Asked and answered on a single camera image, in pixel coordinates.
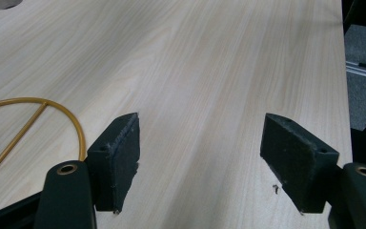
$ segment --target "floor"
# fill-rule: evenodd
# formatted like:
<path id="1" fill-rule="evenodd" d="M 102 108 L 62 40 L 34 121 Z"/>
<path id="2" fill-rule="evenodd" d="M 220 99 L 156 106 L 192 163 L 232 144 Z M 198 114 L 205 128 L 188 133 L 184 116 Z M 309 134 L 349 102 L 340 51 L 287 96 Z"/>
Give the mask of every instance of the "floor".
<path id="1" fill-rule="evenodd" d="M 345 38 L 347 84 L 351 127 L 363 130 L 366 123 L 366 73 L 352 71 L 355 63 L 366 63 L 366 27 L 352 25 Z"/>

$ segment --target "table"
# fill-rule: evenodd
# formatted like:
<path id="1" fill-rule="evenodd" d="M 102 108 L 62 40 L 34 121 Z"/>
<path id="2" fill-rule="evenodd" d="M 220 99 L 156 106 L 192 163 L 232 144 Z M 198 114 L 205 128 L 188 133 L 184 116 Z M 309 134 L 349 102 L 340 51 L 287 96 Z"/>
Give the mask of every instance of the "table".
<path id="1" fill-rule="evenodd" d="M 341 2 L 52 0 L 0 10 L 0 99 L 69 108 L 90 146 L 139 112 L 141 158 L 119 216 L 98 228 L 327 228 L 296 211 L 259 156 L 285 115 L 352 160 Z M 36 105 L 0 108 L 0 151 Z M 48 109 L 0 166 L 0 209 L 41 191 L 77 137 Z"/>

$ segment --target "wood grain surface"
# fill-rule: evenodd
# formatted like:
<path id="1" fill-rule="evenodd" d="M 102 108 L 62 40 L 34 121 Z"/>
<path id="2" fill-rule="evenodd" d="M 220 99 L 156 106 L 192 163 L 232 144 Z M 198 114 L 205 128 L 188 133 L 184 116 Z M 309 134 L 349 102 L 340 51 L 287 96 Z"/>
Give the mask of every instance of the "wood grain surface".
<path id="1" fill-rule="evenodd" d="M 296 211 L 259 156 L 285 115 L 352 160 L 340 1 L 24 0 L 0 10 L 0 100 L 44 97 L 88 147 L 139 112 L 141 158 L 123 212 L 98 228 L 328 228 Z M 37 109 L 0 108 L 0 151 Z M 0 166 L 0 209 L 77 159 L 48 108 Z"/>

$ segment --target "wooden table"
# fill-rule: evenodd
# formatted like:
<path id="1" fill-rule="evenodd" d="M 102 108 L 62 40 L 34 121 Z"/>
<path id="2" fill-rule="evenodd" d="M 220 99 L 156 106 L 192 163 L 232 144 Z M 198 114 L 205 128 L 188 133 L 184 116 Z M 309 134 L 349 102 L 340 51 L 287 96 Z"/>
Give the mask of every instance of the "wooden table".
<path id="1" fill-rule="evenodd" d="M 0 99 L 68 107 L 90 146 L 139 112 L 140 167 L 98 228 L 326 228 L 301 216 L 259 156 L 264 115 L 292 118 L 351 161 L 341 3 L 333 0 L 24 0 L 0 10 Z M 36 105 L 0 108 L 0 151 Z M 48 109 L 0 166 L 0 209 L 77 159 Z"/>

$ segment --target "light wood tabletop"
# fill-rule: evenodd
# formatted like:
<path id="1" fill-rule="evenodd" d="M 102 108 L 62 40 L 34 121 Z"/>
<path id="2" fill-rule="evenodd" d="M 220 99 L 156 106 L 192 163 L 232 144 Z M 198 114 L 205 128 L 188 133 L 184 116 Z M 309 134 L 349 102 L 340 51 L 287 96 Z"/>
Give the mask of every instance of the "light wood tabletop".
<path id="1" fill-rule="evenodd" d="M 341 1 L 24 0 L 0 10 L 0 100 L 44 97 L 87 146 L 138 112 L 140 167 L 98 228 L 328 228 L 301 215 L 260 157 L 264 115 L 287 116 L 352 160 Z M 38 105 L 0 108 L 0 152 Z M 0 165 L 0 209 L 77 159 L 48 108 Z"/>

